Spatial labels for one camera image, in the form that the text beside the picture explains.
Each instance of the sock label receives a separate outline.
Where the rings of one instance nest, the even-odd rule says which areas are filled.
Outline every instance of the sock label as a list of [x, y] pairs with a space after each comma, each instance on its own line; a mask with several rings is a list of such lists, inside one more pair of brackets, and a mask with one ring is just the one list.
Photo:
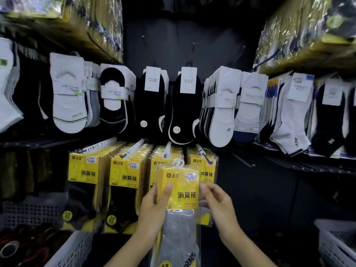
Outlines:
[[[173, 183], [173, 190], [167, 203], [167, 210], [196, 209], [199, 198], [199, 172], [197, 170], [165, 168], [162, 170], [162, 185], [159, 188], [159, 197], [166, 185]], [[186, 174], [195, 174], [195, 180], [185, 180]]]
[[159, 67], [146, 67], [145, 91], [159, 92], [161, 69]]
[[101, 98], [104, 99], [125, 99], [125, 87], [120, 86], [117, 82], [110, 80], [101, 86]]
[[294, 73], [287, 99], [306, 102], [313, 86], [314, 76]]
[[343, 81], [327, 79], [325, 82], [323, 105], [340, 106], [343, 93]]
[[98, 183], [99, 157], [71, 153], [69, 155], [68, 180], [89, 184]]
[[180, 93], [195, 94], [196, 84], [197, 84], [197, 68], [182, 67]]
[[237, 94], [220, 93], [215, 95], [214, 106], [216, 108], [234, 108], [236, 106]]

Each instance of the gray sock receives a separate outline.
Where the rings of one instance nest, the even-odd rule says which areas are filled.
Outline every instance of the gray sock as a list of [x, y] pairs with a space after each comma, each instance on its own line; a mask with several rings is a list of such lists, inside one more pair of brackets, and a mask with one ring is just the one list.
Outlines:
[[169, 261], [172, 266], [190, 266], [194, 260], [199, 265], [199, 247], [196, 242], [197, 210], [166, 211], [162, 242], [155, 267]]

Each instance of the hand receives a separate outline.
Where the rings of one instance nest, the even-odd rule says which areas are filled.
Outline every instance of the hand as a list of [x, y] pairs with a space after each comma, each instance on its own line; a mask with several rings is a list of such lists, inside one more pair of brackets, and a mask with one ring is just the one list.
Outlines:
[[220, 238], [230, 249], [234, 239], [239, 238], [243, 233], [238, 225], [230, 196], [220, 186], [212, 183], [201, 183], [200, 190], [207, 200], [207, 203], [202, 202], [200, 205], [210, 208]]
[[157, 195], [156, 185], [142, 199], [135, 235], [139, 236], [142, 241], [147, 241], [151, 247], [162, 228], [172, 188], [173, 183], [168, 183], [157, 204], [154, 204]]

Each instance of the barcode sticker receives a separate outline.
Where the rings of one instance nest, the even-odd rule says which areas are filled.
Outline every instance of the barcode sticker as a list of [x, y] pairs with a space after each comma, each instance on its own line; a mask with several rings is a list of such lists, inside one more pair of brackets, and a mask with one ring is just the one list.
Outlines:
[[197, 174], [195, 172], [186, 172], [184, 175], [184, 179], [188, 182], [190, 181], [196, 181], [197, 180]]
[[140, 168], [140, 163], [134, 163], [134, 162], [129, 162], [128, 167], [130, 169], [139, 169]]
[[87, 157], [87, 163], [96, 164], [96, 157]]

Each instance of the black no-show sock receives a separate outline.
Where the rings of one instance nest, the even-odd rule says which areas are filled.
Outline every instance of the black no-show sock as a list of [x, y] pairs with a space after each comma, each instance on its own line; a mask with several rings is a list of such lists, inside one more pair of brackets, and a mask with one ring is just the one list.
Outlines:
[[[100, 84], [105, 85], [110, 80], [116, 81], [120, 86], [125, 86], [125, 77], [116, 68], [106, 68], [100, 75]], [[113, 132], [120, 133], [126, 126], [126, 103], [121, 100], [121, 107], [118, 110], [109, 110], [104, 106], [104, 99], [99, 96], [100, 121]]]
[[164, 80], [159, 79], [158, 92], [145, 90], [146, 73], [136, 82], [134, 130], [140, 138], [160, 139], [162, 132], [158, 122], [164, 115]]
[[355, 88], [349, 94], [349, 133], [345, 139], [346, 152], [351, 156], [356, 156], [356, 107], [354, 106]]
[[68, 201], [64, 211], [71, 211], [73, 216], [68, 221], [76, 230], [81, 230], [85, 222], [96, 217], [93, 206], [95, 184], [69, 182]]
[[323, 105], [325, 85], [320, 87], [317, 96], [317, 129], [311, 139], [311, 146], [318, 154], [330, 157], [345, 142], [342, 135], [345, 96], [342, 94], [341, 105]]
[[202, 85], [197, 76], [195, 94], [180, 92], [181, 75], [174, 83], [172, 96], [172, 120], [169, 125], [169, 134], [176, 143], [190, 143], [195, 139], [193, 134], [193, 122], [199, 119], [202, 106]]
[[[118, 233], [122, 233], [128, 225], [139, 218], [135, 208], [136, 191], [137, 189], [134, 188], [110, 186], [110, 204], [105, 223]], [[116, 217], [116, 223], [113, 225], [108, 224], [110, 215]]]

